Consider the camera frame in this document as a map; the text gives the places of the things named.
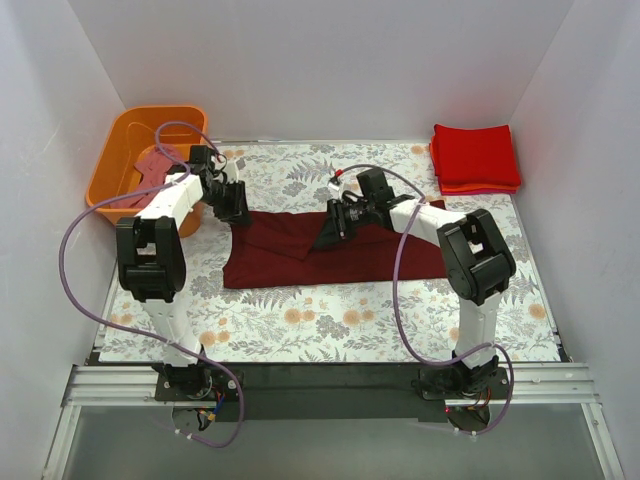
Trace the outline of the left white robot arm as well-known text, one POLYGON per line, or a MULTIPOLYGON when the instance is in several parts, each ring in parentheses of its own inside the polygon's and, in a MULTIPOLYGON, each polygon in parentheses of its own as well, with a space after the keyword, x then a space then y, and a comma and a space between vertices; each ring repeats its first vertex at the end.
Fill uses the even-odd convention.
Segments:
POLYGON ((201 354, 202 344, 182 313, 187 266, 179 229, 201 202, 222 222, 250 225, 245 183, 239 179, 238 168, 216 148, 193 145, 189 167, 172 166, 165 184, 138 214, 118 220, 118 277, 162 337, 163 360, 158 371, 167 385, 190 399, 205 399, 214 390, 211 373, 186 353, 201 354))

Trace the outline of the dark maroon t shirt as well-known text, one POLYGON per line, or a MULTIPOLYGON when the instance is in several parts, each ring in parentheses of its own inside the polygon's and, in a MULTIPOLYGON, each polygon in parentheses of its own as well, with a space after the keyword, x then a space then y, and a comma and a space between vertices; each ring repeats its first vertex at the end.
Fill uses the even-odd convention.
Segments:
POLYGON ((366 225, 352 240, 327 249, 314 241, 323 212, 253 211, 252 224, 232 227, 232 250, 223 268, 227 289, 276 288, 390 281, 401 235, 366 225))

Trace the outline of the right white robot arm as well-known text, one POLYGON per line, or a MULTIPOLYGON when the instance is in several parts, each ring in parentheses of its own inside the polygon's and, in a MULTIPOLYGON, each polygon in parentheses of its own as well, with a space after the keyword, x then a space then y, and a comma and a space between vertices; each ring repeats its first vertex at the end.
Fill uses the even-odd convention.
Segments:
POLYGON ((514 368, 500 367, 509 357, 495 341, 498 307, 516 263, 491 213, 451 212, 427 204, 420 190, 397 195, 387 182, 390 171, 359 165, 360 192, 343 192, 327 203, 327 219, 313 244, 328 249, 354 238, 357 229, 376 224, 399 234, 392 280, 399 280, 408 238, 439 248, 448 282, 459 300, 459 336, 451 357, 429 360, 406 349, 423 366, 419 388, 432 395, 471 396, 492 391, 495 383, 514 390, 514 368))

